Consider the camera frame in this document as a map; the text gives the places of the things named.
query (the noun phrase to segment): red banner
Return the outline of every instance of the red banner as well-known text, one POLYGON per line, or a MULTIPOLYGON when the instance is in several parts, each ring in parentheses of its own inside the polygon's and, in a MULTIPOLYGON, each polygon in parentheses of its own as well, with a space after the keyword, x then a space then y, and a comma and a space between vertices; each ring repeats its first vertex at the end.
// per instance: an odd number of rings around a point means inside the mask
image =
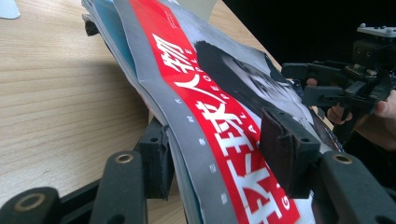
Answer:
POLYGON ((260 128, 200 69, 194 48, 172 11, 153 0, 130 0, 130 4, 163 79, 194 115, 187 119, 199 122, 208 141, 200 143, 212 148, 230 195, 221 195, 222 202, 232 202, 239 223, 295 222, 300 215, 294 201, 277 184, 258 149, 260 128))

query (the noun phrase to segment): magazine cover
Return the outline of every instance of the magazine cover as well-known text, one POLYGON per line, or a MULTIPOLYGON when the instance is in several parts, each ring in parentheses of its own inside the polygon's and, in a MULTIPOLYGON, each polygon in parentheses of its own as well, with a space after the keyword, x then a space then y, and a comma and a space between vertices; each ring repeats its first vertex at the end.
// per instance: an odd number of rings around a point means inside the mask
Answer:
POLYGON ((263 52, 237 43, 176 1, 84 0, 131 84, 167 127, 189 223, 313 223, 259 151, 262 109, 290 114, 338 150, 263 52))

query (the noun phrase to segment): round hole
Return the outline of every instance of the round hole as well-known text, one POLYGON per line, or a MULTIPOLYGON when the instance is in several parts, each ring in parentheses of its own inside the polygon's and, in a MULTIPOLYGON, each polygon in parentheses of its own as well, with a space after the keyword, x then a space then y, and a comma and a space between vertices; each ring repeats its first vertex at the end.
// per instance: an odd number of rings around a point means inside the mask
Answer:
POLYGON ((122 224, 124 221, 125 217, 123 215, 115 215, 107 221, 107 224, 122 224))
POLYGON ((158 141, 158 138, 156 138, 156 137, 150 137, 149 141, 150 141, 150 142, 157 142, 157 141, 158 141))
POLYGON ((44 202, 46 195, 43 193, 32 193, 24 196, 15 204, 15 211, 25 212, 38 207, 44 202))
POLYGON ((131 161, 133 159, 134 159, 134 156, 131 155, 131 154, 122 154, 122 155, 119 155, 115 159, 115 161, 116 161, 116 163, 127 163, 127 162, 129 162, 129 161, 131 161))
POLYGON ((388 217, 375 217, 375 221, 379 224, 395 224, 395 222, 388 217))
POLYGON ((345 155, 341 155, 341 154, 333 155, 332 158, 335 161, 341 162, 343 164, 351 164, 353 162, 352 159, 350 159, 349 157, 347 157, 345 155))

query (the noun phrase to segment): wooden table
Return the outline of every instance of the wooden table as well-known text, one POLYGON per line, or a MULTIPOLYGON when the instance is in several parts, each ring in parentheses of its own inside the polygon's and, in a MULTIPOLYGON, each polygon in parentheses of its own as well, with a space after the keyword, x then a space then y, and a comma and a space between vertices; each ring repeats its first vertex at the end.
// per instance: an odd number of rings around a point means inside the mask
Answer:
MULTIPOLYGON (((86 36, 80 0, 17 4, 19 19, 0 20, 0 206, 27 189, 64 196, 91 183, 148 124, 102 37, 86 36)), ((222 1, 210 23, 264 50, 222 1)), ((174 186, 168 202, 148 201, 150 223, 185 223, 174 186)))

